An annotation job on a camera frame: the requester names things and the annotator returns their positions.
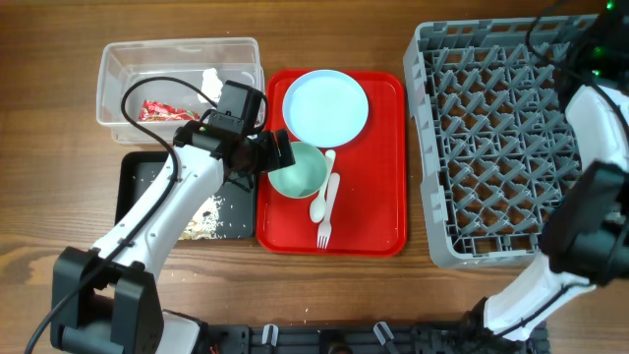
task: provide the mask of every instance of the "clear plastic bin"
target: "clear plastic bin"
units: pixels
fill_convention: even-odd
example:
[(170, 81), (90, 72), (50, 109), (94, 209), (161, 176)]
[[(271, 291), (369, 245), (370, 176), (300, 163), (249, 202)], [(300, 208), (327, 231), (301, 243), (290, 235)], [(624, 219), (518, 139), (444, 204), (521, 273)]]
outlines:
[[(111, 129), (120, 144), (156, 144), (125, 120), (120, 100), (125, 91), (141, 79), (168, 76), (201, 89), (202, 74), (214, 68), (218, 79), (232, 80), (264, 91), (264, 74), (259, 50), (253, 38), (199, 38), (144, 40), (111, 43), (105, 47), (98, 75), (96, 121)], [(199, 115), (209, 108), (189, 88), (171, 82), (152, 82), (136, 88), (127, 100), (127, 111), (138, 119), (146, 99), (193, 110)], [(185, 121), (140, 122), (167, 142)]]

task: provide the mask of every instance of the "plate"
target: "plate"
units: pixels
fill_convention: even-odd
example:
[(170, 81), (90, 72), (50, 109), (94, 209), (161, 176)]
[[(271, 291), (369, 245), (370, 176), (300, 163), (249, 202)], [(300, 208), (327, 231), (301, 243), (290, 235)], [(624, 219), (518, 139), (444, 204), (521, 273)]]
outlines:
[(318, 148), (335, 148), (361, 133), (369, 104), (356, 80), (337, 71), (317, 70), (288, 88), (282, 112), (297, 139)]

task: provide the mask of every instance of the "red tray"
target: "red tray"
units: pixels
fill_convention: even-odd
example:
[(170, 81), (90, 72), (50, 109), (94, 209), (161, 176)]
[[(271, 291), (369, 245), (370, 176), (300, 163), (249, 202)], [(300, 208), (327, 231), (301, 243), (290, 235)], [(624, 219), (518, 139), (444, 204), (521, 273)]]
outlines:
[[(285, 129), (282, 103), (288, 87), (310, 70), (283, 70), (268, 83), (266, 129)], [(406, 244), (406, 126), (404, 88), (393, 75), (345, 72), (367, 94), (370, 113), (353, 141), (336, 147), (333, 172), (341, 184), (332, 212), (327, 250), (316, 247), (318, 224), (310, 220), (315, 196), (292, 200), (259, 179), (256, 234), (271, 252), (390, 257)], [(290, 134), (292, 142), (297, 141)]]

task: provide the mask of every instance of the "red snack wrapper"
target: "red snack wrapper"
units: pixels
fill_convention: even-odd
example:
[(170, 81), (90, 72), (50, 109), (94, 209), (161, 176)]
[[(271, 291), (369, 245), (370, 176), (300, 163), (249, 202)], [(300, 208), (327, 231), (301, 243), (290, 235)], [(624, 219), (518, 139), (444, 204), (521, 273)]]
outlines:
[(165, 122), (175, 120), (199, 120), (199, 115), (191, 110), (177, 109), (168, 104), (146, 100), (140, 110), (139, 122)]

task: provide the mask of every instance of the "fork handle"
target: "fork handle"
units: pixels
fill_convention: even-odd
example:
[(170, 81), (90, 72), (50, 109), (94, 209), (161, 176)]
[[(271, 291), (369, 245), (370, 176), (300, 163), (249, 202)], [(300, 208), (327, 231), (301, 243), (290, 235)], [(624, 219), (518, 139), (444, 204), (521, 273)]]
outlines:
[(323, 221), (329, 221), (332, 217), (332, 208), (334, 207), (334, 200), (336, 200), (336, 192), (338, 192), (338, 185), (341, 183), (341, 175), (338, 173), (332, 173), (330, 175), (329, 182), (327, 183), (327, 195), (325, 196), (325, 217)]

